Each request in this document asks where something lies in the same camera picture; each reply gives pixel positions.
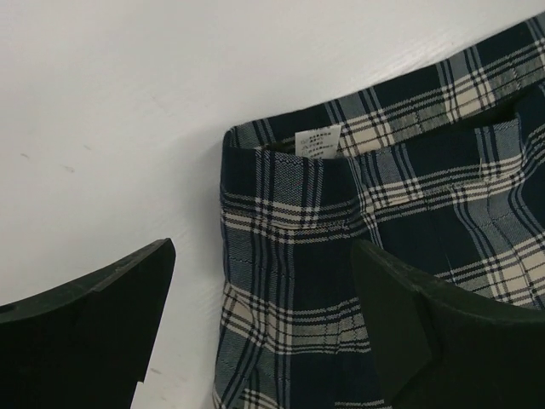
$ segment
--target plaid fabric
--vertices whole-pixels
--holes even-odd
[[[356,238],[468,291],[543,308],[543,80],[545,14],[384,84],[229,130],[216,407],[385,407],[353,288]],[[515,96],[509,120],[456,127]],[[290,150],[295,132],[332,124],[339,158],[263,148]]]

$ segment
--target navy blue fabric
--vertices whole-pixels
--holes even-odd
[[[543,308],[544,32],[542,14],[433,66],[226,133],[216,407],[385,407],[353,288],[355,239]],[[513,98],[507,119],[458,126]],[[295,132],[332,124],[337,158],[293,154]]]

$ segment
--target plaid pattern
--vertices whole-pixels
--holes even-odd
[[[543,308],[544,80],[542,14],[433,66],[229,130],[215,406],[385,407],[353,289],[356,238],[468,291]],[[515,95],[507,122],[456,127]],[[263,148],[333,124],[339,158]]]

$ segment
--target clothing tag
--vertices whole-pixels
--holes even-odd
[[[295,155],[304,158],[333,159],[337,154],[342,125],[333,125],[319,130],[304,130],[295,133]]]

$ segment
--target white background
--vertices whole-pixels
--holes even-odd
[[[135,409],[209,409],[228,127],[443,59],[545,0],[0,1],[0,304],[163,237]]]

